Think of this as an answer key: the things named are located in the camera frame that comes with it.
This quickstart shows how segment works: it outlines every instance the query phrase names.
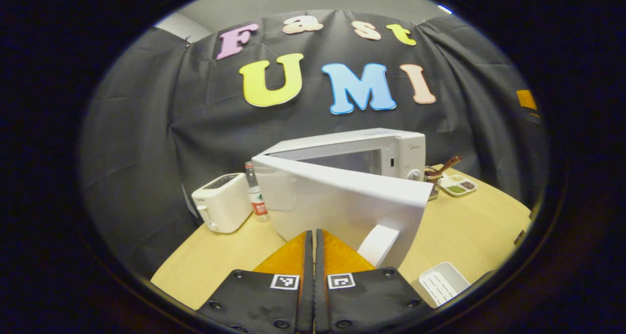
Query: foam letter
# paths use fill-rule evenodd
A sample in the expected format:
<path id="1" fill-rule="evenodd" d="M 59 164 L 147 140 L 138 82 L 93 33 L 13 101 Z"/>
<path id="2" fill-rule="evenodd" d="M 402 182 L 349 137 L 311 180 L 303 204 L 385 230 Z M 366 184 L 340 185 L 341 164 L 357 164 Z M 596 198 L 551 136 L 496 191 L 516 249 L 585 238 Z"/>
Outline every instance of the foam letter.
<path id="1" fill-rule="evenodd" d="M 250 40 L 250 31 L 256 31 L 259 29 L 259 24 L 248 24 L 244 27 L 233 29 L 232 31 L 224 32 L 220 36 L 222 39 L 222 50 L 217 55 L 217 60 L 224 59 L 227 56 L 235 55 L 242 51 L 244 47 L 241 44 L 246 44 Z"/>
<path id="2" fill-rule="evenodd" d="M 423 69 L 418 65 L 412 64 L 400 65 L 400 69 L 409 75 L 409 80 L 411 80 L 411 84 L 413 85 L 413 91 L 415 91 L 413 100 L 420 104 L 434 103 L 436 98 L 428 89 L 428 85 L 426 84 L 424 75 L 422 74 Z"/>
<path id="3" fill-rule="evenodd" d="M 412 40 L 411 38 L 407 37 L 407 35 L 411 35 L 411 31 L 409 31 L 408 29 L 402 28 L 402 26 L 400 26 L 399 24 L 388 24 L 387 28 L 391 29 L 391 31 L 393 31 L 394 36 L 396 36 L 396 38 L 398 38 L 398 40 L 400 42 L 402 42 L 403 44 L 406 45 L 416 45 L 418 44 L 418 42 L 415 42 L 415 40 Z"/>
<path id="4" fill-rule="evenodd" d="M 367 107 L 369 93 L 373 97 L 369 104 L 372 109 L 384 111 L 396 107 L 396 102 L 391 99 L 389 93 L 389 86 L 385 79 L 387 68 L 384 65 L 367 64 L 360 80 L 344 64 L 326 64 L 322 66 L 322 71 L 330 76 L 333 85 L 333 96 L 335 96 L 335 102 L 331 106 L 333 114 L 345 114 L 354 110 L 354 105 L 348 102 L 348 93 L 362 111 Z"/>
<path id="5" fill-rule="evenodd" d="M 353 21 L 351 25 L 354 27 L 354 32 L 360 37 L 367 40 L 380 40 L 380 33 L 374 31 L 376 27 L 369 22 Z"/>
<path id="6" fill-rule="evenodd" d="M 279 56 L 276 62 L 285 68 L 285 85 L 281 89 L 269 90 L 266 87 L 266 68 L 268 60 L 248 64 L 239 69 L 244 76 L 244 98 L 255 107 L 271 107 L 292 100 L 302 89 L 300 73 L 300 53 Z"/>
<path id="7" fill-rule="evenodd" d="M 324 27 L 324 25 L 317 22 L 317 18 L 315 16 L 309 15 L 295 16 L 291 19 L 285 20 L 284 24 L 287 26 L 282 28 L 282 31 L 288 35 L 304 31 L 317 31 L 318 29 Z"/>

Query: microwave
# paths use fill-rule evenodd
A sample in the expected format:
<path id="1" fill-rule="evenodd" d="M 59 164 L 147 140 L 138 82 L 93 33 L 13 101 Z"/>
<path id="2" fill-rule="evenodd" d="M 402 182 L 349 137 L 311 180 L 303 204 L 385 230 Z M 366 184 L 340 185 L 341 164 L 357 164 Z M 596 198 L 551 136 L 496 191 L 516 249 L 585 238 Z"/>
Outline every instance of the microwave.
<path id="1" fill-rule="evenodd" d="M 282 141 L 260 155 L 423 181 L 425 136 L 391 129 L 339 132 Z"/>
<path id="2" fill-rule="evenodd" d="M 425 136 L 416 132 L 368 129 L 287 140 L 252 162 L 282 238 L 326 229 L 357 250 L 385 227 L 397 237 L 368 245 L 388 250 L 372 262 L 380 267 L 402 263 L 432 189 L 422 181 Z"/>

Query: wooden table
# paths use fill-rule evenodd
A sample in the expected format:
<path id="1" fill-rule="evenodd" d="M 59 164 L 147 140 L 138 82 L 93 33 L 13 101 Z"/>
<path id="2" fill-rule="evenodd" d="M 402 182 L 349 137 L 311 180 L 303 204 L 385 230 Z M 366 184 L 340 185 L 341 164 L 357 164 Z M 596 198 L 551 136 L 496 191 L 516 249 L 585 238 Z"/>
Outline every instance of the wooden table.
<path id="1" fill-rule="evenodd" d="M 462 172 L 449 169 L 447 175 Z M 434 301 L 421 286 L 421 273 L 450 262 L 470 283 L 497 269 L 514 250 L 514 240 L 530 224 L 530 210 L 490 185 L 469 177 L 478 189 L 453 197 L 441 190 L 427 203 L 420 229 L 400 273 L 426 302 Z M 181 303 L 197 310 L 233 269 L 252 270 L 284 245 L 270 223 L 250 216 L 238 231 L 216 234 L 201 225 L 151 281 Z"/>

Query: white toaster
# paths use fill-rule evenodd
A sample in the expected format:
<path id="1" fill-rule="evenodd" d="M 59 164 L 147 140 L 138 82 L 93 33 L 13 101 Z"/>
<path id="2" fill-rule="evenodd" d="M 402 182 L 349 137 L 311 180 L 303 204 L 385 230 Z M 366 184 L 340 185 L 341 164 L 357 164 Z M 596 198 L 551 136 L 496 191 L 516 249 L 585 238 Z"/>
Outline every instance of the white toaster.
<path id="1" fill-rule="evenodd" d="M 226 174 L 192 193 L 192 200 L 210 231 L 228 234 L 252 213 L 244 173 Z"/>

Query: open microwave door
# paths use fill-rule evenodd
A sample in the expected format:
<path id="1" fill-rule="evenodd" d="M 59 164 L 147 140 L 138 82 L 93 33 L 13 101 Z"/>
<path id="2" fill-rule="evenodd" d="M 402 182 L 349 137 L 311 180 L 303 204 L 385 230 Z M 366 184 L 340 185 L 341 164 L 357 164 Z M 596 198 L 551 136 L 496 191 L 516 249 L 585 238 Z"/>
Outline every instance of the open microwave door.
<path id="1" fill-rule="evenodd" d="M 326 229 L 357 250 L 382 225 L 398 233 L 379 267 L 400 266 L 432 189 L 428 182 L 275 156 L 254 156 L 252 162 L 270 222 L 282 238 L 288 241 L 300 232 Z"/>

